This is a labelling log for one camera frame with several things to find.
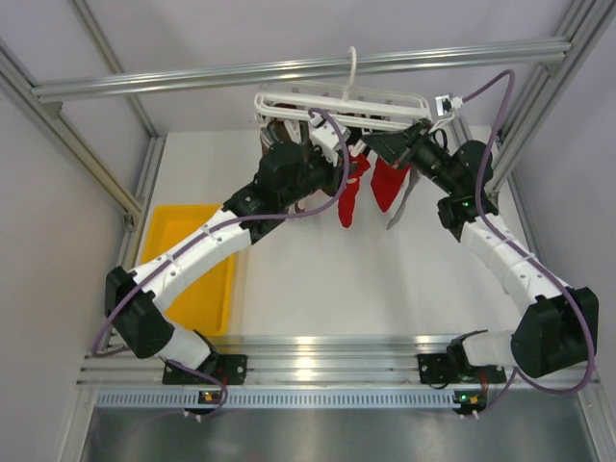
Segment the red santa sock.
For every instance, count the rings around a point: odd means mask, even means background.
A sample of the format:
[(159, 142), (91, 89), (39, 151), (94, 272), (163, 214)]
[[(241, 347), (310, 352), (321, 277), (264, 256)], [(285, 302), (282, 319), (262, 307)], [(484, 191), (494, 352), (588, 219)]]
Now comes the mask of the red santa sock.
[(338, 218), (344, 228), (349, 228), (352, 225), (361, 177), (369, 168), (370, 163), (364, 154), (358, 154), (350, 159), (346, 186), (338, 200)]
[(410, 169), (410, 166), (394, 168), (386, 164), (380, 157), (376, 159), (371, 188), (381, 212), (385, 213), (391, 208)]

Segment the grey sock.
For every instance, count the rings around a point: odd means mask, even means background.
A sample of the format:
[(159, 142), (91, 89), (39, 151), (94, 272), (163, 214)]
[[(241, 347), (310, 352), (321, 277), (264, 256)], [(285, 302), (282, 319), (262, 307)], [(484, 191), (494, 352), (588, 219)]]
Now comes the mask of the grey sock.
[(396, 209), (394, 215), (392, 216), (392, 218), (388, 221), (387, 230), (391, 230), (396, 224), (399, 223), (400, 219), (402, 218), (405, 208), (406, 208), (406, 204), (407, 201), (412, 193), (412, 191), (414, 191), (415, 187), (417, 186), (417, 184), (419, 183), (421, 178), (421, 174), (416, 170), (416, 169), (411, 169), (409, 171), (409, 178), (408, 178), (408, 183), (407, 183), (407, 187), (403, 193), (402, 199), (398, 205), (398, 208)]

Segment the black sock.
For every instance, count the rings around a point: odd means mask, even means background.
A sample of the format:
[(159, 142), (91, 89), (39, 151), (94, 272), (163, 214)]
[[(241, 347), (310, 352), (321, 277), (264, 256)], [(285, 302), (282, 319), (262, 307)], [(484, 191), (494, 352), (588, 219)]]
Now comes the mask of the black sock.
[[(343, 116), (350, 116), (350, 117), (355, 117), (355, 118), (374, 118), (374, 119), (384, 119), (384, 117), (379, 117), (379, 116), (370, 116), (368, 117), (367, 115), (363, 115), (363, 114), (354, 114), (354, 113), (345, 113), (343, 114)], [(371, 129), (371, 128), (365, 128), (365, 127), (359, 127), (356, 126), (352, 123), (343, 123), (343, 126), (345, 126), (349, 132), (348, 137), (346, 138), (346, 143), (348, 146), (351, 145), (355, 145), (357, 142), (359, 142), (360, 140), (362, 140), (362, 137), (366, 134), (371, 134), (371, 133), (380, 133), (382, 132), (382, 130), (375, 130), (375, 129)]]

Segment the white plastic clip hanger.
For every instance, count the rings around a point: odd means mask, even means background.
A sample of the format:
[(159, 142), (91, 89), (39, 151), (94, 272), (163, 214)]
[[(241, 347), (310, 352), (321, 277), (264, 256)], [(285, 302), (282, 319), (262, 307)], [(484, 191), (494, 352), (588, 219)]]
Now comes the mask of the white plastic clip hanger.
[[(343, 84), (322, 81), (267, 83), (254, 97), (255, 115), (302, 120), (308, 123), (307, 111), (316, 107), (325, 110), (341, 124), (352, 123), (375, 130), (400, 130), (415, 121), (431, 118), (427, 100), (416, 93), (361, 88), (355, 84), (358, 67), (356, 49), (348, 49), (350, 67), (343, 73)], [(384, 119), (355, 118), (345, 113), (379, 116)]]

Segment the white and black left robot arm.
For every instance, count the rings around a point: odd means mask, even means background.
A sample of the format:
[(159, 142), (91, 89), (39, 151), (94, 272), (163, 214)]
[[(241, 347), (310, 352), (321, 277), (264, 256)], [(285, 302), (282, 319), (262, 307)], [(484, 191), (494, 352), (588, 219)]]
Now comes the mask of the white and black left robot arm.
[(131, 270), (112, 269), (105, 281), (108, 323), (136, 357), (157, 356), (180, 364), (197, 382), (217, 373), (217, 355), (201, 334), (174, 324), (165, 316), (173, 301), (227, 257), (258, 243), (285, 220), (301, 199), (329, 186), (340, 196), (350, 170), (345, 142), (333, 152), (309, 151), (292, 141), (273, 144), (259, 162), (252, 181), (236, 191), (208, 222), (149, 262)]

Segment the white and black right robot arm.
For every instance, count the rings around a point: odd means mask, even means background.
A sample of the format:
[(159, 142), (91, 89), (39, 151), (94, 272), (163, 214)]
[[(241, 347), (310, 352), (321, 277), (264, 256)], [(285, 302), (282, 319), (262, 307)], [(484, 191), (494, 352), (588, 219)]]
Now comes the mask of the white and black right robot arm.
[(594, 365), (599, 301), (553, 275), (507, 229), (484, 185), (492, 176), (488, 146), (470, 140), (450, 153), (422, 119), (396, 132), (363, 136), (388, 167), (410, 167), (445, 192), (438, 201), (442, 226), (494, 275), (520, 313), (513, 330), (479, 330), (448, 346), (449, 370), (472, 381), (484, 367), (516, 368), (540, 378), (579, 363)]

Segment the pink sock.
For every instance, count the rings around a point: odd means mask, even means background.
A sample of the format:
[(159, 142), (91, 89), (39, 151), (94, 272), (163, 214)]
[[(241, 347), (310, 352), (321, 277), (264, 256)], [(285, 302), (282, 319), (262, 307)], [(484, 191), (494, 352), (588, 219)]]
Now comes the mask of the pink sock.
[(317, 191), (308, 197), (300, 199), (294, 205), (294, 211), (296, 213), (307, 213), (318, 209), (320, 206), (326, 204), (331, 197), (323, 191)]

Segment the maroon striped brown sock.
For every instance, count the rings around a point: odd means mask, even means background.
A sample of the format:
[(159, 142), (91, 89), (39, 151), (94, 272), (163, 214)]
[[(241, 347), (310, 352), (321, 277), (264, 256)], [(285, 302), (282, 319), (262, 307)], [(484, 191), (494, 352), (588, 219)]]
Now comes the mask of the maroon striped brown sock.
[(260, 145), (265, 157), (271, 146), (280, 141), (292, 141), (305, 147), (310, 145), (309, 127), (306, 121), (283, 119), (272, 116), (255, 116), (260, 128)]

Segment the yellow plastic tray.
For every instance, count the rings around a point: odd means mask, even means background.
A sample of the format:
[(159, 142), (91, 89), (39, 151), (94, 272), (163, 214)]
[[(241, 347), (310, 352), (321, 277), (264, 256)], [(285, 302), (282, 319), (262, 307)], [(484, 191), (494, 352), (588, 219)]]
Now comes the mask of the yellow plastic tray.
[[(142, 264), (187, 238), (217, 211), (217, 204), (160, 205), (153, 211), (141, 246)], [(212, 338), (227, 333), (237, 257), (218, 263), (180, 294), (166, 310), (169, 320)]]

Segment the aluminium top crossbar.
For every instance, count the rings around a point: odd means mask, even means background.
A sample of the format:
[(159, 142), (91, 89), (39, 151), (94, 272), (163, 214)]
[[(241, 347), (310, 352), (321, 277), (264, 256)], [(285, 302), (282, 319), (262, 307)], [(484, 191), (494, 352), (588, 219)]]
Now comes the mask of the aluminium top crossbar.
[(390, 53), (358, 54), (260, 64), (121, 73), (42, 82), (31, 93), (42, 102), (247, 86), (275, 82), (439, 70), (497, 64), (559, 63), (572, 48), (564, 37), (500, 41)]

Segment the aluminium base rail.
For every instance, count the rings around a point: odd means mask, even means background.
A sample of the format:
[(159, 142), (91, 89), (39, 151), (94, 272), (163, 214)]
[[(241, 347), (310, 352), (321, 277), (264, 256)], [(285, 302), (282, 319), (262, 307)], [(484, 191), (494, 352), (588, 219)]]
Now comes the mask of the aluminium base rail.
[[(420, 354), (441, 353), (449, 336), (281, 337), (230, 336), (215, 340), (221, 353), (247, 356), (246, 386), (420, 384)], [(77, 383), (88, 386), (154, 386), (164, 364), (130, 352), (86, 356)]]

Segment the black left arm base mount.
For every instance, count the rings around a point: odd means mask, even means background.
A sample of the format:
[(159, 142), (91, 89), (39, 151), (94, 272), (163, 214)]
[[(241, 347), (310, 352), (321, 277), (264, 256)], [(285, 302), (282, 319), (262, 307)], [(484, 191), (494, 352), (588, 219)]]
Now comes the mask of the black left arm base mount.
[[(247, 356), (243, 354), (214, 354), (204, 366), (200, 366), (197, 370), (224, 385), (243, 385), (247, 373)], [(165, 366), (162, 381), (165, 385), (209, 383), (209, 380), (173, 365)]]

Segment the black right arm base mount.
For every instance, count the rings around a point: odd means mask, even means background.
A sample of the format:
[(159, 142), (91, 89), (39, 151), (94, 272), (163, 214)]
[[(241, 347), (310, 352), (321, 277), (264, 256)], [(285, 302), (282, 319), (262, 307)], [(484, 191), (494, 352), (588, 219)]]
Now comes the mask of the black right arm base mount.
[(436, 389), (459, 384), (504, 384), (507, 380), (503, 369), (455, 365), (445, 353), (419, 354), (417, 360), (420, 382)]

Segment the aluminium right frame post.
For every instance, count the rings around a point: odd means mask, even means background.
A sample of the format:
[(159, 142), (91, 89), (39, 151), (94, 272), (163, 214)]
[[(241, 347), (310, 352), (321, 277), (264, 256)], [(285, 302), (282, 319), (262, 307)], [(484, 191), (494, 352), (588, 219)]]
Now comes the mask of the aluminium right frame post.
[(514, 102), (502, 127), (494, 176), (486, 185), (493, 203), (521, 161), (559, 99), (574, 81), (600, 38), (615, 18), (615, 0), (573, 1), (560, 19), (555, 34), (568, 48), (558, 62), (543, 62), (526, 80), (527, 87)]

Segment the aluminium frame post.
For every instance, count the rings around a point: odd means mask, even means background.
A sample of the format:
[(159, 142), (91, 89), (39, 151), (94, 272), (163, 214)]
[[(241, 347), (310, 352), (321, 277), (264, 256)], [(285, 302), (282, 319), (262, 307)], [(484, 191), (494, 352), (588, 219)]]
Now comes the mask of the aluminium frame post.
[(615, 0), (573, 1), (560, 19), (555, 34), (568, 48), (558, 62), (543, 62), (526, 80), (527, 87), (514, 102), (502, 127), (494, 176), (486, 185), (493, 203), (521, 161), (559, 99), (574, 81), (600, 38), (615, 18)]
[(1, 90), (21, 106), (26, 116), (70, 154), (120, 208), (124, 229), (135, 232), (143, 206), (112, 174), (95, 149), (63, 112), (63, 103), (43, 103), (34, 95), (36, 79), (1, 40)]

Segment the aluminium left frame post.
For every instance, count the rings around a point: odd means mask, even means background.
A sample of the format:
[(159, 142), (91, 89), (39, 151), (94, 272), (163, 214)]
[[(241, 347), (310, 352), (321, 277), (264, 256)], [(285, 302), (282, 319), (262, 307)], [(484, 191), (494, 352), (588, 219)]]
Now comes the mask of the aluminium left frame post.
[(34, 95), (36, 79), (1, 40), (1, 90), (21, 106), (26, 116), (70, 154), (120, 208), (124, 229), (135, 232), (143, 206), (112, 174), (95, 149), (63, 112), (63, 103), (43, 103)]

